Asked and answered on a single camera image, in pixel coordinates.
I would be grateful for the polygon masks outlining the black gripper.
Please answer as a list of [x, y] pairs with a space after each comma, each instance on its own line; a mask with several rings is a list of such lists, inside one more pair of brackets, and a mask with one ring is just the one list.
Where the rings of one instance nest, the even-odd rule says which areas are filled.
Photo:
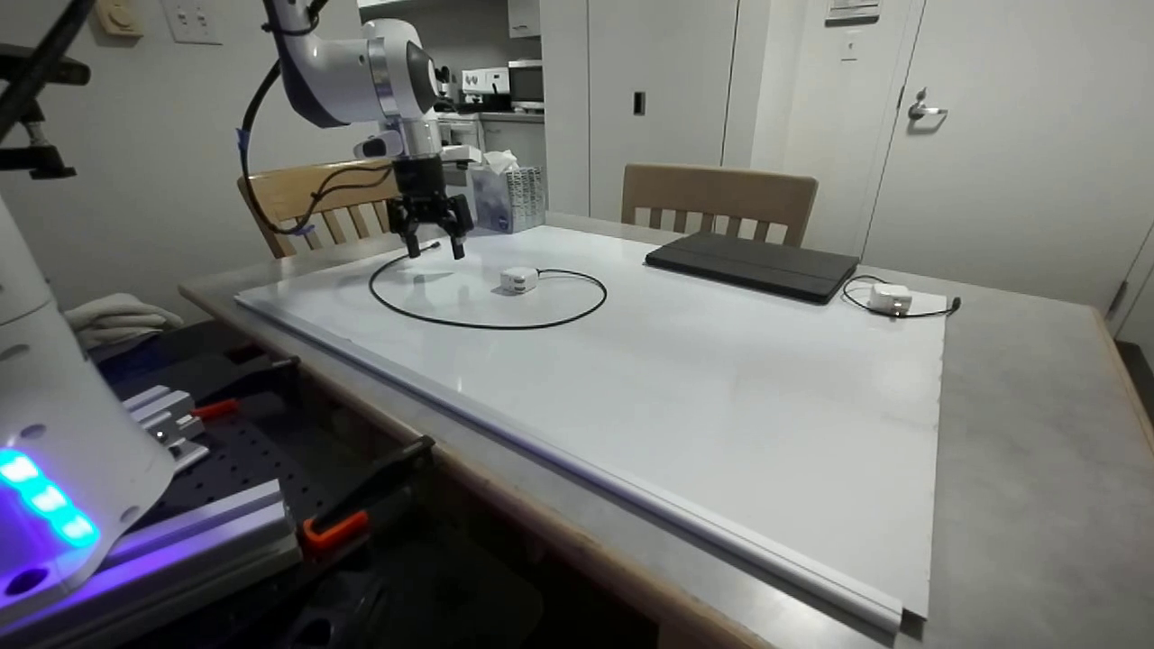
[[390, 229], [405, 238], [408, 259], [422, 257], [413, 229], [422, 222], [436, 222], [449, 235], [449, 257], [465, 259], [465, 235], [473, 229], [473, 217], [461, 196], [442, 189], [441, 160], [395, 160], [395, 198], [384, 203]]

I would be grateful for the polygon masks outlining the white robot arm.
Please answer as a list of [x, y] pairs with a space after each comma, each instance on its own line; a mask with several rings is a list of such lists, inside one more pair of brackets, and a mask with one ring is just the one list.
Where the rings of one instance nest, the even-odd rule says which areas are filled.
[[436, 222], [454, 257], [465, 257], [473, 211], [442, 189], [436, 131], [436, 64], [405, 17], [364, 20], [354, 41], [325, 41], [305, 0], [263, 0], [267, 34], [288, 106], [315, 125], [375, 121], [401, 196], [384, 203], [390, 229], [418, 253], [418, 226]]

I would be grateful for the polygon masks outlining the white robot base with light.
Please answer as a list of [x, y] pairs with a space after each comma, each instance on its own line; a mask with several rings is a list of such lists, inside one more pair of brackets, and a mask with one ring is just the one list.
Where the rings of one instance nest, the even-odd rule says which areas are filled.
[[0, 628], [90, 580], [173, 473], [83, 352], [0, 203]]

